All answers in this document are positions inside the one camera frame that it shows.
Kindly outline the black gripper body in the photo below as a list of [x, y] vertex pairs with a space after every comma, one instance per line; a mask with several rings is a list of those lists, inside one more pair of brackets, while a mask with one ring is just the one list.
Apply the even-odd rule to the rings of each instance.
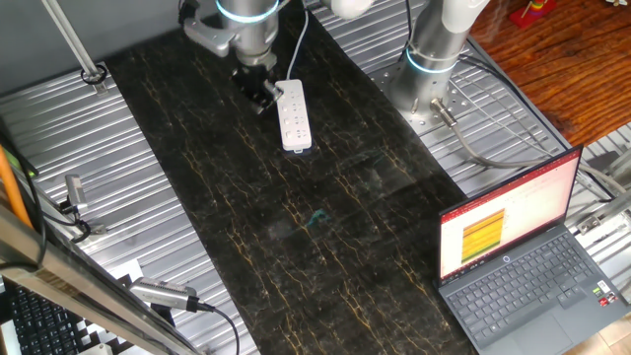
[[264, 97], [262, 83], [265, 79], [269, 79], [269, 74], [262, 65], [239, 65], [231, 74], [231, 80], [249, 101], [252, 97]]

